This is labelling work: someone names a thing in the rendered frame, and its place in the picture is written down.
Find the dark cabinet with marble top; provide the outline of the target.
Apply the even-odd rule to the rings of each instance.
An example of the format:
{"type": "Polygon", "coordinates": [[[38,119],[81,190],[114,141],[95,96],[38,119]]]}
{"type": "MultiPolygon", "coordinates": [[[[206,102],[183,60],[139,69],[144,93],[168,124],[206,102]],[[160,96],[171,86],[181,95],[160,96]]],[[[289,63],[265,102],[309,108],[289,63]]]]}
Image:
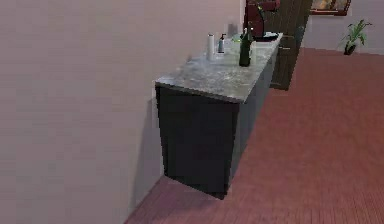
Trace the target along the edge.
{"type": "Polygon", "coordinates": [[[256,42],[253,66],[225,41],[211,61],[194,57],[155,81],[164,174],[213,197],[226,196],[268,94],[282,34],[256,42]]]}

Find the dark green glass bottle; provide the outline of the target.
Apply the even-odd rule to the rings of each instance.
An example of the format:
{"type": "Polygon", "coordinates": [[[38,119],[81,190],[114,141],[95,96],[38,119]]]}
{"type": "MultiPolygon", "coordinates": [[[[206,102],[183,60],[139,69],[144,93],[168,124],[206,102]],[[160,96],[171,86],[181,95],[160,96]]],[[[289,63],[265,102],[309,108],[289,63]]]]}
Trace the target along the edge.
{"type": "Polygon", "coordinates": [[[239,65],[241,67],[248,67],[250,65],[250,46],[252,43],[252,35],[249,28],[244,29],[244,35],[240,44],[240,57],[239,65]]]}

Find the framed picture with red frame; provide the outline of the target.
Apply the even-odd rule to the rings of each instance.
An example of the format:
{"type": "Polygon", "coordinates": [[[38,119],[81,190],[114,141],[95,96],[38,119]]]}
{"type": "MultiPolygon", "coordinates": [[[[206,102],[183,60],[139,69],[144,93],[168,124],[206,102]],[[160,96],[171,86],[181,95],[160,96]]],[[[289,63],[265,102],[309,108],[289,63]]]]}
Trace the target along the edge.
{"type": "Polygon", "coordinates": [[[311,15],[346,16],[351,0],[313,0],[311,15]]]}

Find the dark brown wooden cupboard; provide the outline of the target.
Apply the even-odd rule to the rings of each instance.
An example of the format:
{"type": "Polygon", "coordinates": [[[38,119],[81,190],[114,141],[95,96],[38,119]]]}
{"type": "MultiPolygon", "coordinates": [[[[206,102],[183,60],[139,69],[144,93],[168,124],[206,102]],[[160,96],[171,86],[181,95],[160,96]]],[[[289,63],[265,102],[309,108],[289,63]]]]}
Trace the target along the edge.
{"type": "Polygon", "coordinates": [[[280,0],[277,12],[266,13],[266,30],[282,33],[270,84],[271,88],[288,90],[304,37],[313,0],[280,0]]]}

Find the green house plant in pot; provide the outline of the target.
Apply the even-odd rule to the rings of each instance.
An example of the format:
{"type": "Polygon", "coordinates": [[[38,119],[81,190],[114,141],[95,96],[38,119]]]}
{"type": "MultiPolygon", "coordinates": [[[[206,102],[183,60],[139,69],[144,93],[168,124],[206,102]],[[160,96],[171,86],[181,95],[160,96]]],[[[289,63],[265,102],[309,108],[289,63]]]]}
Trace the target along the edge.
{"type": "Polygon", "coordinates": [[[367,26],[371,26],[371,23],[364,19],[347,26],[348,32],[341,39],[341,42],[344,44],[344,55],[351,55],[357,47],[357,42],[360,42],[361,45],[365,45],[367,36],[364,33],[364,29],[367,26]]]}

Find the clear glass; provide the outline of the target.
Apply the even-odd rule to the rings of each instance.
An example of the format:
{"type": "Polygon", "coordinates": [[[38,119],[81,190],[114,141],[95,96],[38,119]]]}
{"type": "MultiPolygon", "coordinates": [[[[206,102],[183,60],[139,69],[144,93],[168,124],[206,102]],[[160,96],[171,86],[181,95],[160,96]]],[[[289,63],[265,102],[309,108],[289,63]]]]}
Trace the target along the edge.
{"type": "Polygon", "coordinates": [[[256,42],[252,42],[252,44],[250,45],[250,51],[249,51],[250,66],[253,66],[253,64],[256,62],[256,57],[257,57],[256,42]]]}

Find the black pan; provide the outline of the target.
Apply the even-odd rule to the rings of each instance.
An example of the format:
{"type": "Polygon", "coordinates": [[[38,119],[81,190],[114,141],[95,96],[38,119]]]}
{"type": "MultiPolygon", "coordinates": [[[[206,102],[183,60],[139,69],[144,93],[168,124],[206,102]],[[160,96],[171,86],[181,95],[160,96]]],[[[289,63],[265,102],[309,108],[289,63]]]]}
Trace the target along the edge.
{"type": "Polygon", "coordinates": [[[262,37],[255,37],[256,42],[271,42],[275,41],[279,37],[278,33],[266,32],[262,37]]]}

